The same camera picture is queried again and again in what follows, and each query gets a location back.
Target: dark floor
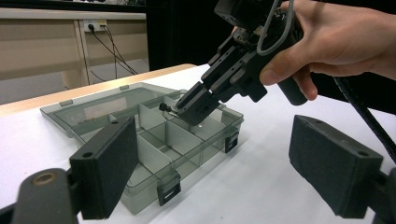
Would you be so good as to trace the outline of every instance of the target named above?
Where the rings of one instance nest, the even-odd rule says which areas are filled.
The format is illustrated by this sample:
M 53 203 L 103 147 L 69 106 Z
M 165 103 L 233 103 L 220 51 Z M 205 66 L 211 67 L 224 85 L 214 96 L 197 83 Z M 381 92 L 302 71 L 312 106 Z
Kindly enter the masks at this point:
M 149 71 L 148 59 L 134 60 L 127 63 L 138 74 Z M 116 78 L 114 63 L 93 66 L 91 69 L 102 80 L 113 80 Z M 130 75 L 130 72 L 117 64 L 117 78 Z M 93 83 L 102 82 L 98 77 L 92 77 Z M 62 82 L 61 72 L 2 80 L 0 81 L 0 105 L 65 90 L 67 88 Z

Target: black latch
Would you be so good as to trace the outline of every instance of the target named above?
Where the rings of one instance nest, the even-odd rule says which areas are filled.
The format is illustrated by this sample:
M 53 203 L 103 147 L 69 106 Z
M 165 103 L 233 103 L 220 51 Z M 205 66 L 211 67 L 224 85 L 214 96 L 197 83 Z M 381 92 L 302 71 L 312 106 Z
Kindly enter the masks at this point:
M 181 192 L 180 174 L 176 174 L 168 183 L 159 182 L 157 187 L 158 201 L 163 206 Z
M 239 132 L 233 133 L 231 136 L 225 138 L 225 153 L 229 153 L 236 145 L 238 145 Z

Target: gray cable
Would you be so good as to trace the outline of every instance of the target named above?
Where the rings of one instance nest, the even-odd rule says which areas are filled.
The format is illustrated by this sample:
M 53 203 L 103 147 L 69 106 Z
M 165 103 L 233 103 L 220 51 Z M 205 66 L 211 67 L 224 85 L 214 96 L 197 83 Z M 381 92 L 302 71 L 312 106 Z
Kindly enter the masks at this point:
M 268 55 L 268 54 L 272 53 L 275 49 L 277 49 L 285 41 L 286 37 L 288 37 L 289 31 L 290 31 L 292 18 L 294 16 L 294 11 L 293 11 L 294 0 L 289 0 L 289 8 L 288 8 L 288 13 L 287 13 L 286 26 L 285 26 L 285 30 L 283 31 L 282 36 L 276 41 L 276 43 L 273 46 L 271 46 L 268 49 L 262 50 L 262 42 L 264 41 L 265 37 L 267 36 L 268 27 L 270 26 L 271 20 L 274 17 L 278 2 L 279 2 L 279 0 L 275 0 L 274 4 L 272 5 L 271 11 L 268 14 L 268 19 L 264 24 L 262 35 L 260 35 L 259 43 L 257 44 L 257 53 L 261 56 Z

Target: finger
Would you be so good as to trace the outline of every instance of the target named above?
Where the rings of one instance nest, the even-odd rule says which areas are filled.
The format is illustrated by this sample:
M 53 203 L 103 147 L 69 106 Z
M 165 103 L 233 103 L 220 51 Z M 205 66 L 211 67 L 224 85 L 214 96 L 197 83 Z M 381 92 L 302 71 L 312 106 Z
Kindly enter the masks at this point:
M 297 73 L 310 61 L 304 41 L 280 51 L 260 72 L 260 82 L 263 85 L 273 85 Z
M 311 63 L 309 70 L 315 73 L 323 73 L 334 77 L 345 77 L 360 75 L 366 70 L 361 63 L 356 64 L 327 64 L 327 63 Z
M 307 100 L 313 101 L 318 97 L 318 88 L 312 81 L 311 73 L 307 65 L 298 70 L 293 75 L 293 78 Z

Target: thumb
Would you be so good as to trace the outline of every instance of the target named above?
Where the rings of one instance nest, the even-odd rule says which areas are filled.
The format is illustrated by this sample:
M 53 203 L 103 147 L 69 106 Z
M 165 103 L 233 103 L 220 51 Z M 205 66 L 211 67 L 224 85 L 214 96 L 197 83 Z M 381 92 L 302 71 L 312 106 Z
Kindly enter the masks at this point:
M 308 64 L 306 50 L 302 46 L 303 40 L 294 46 L 280 51 L 260 72 L 260 82 L 269 86 L 292 76 Z

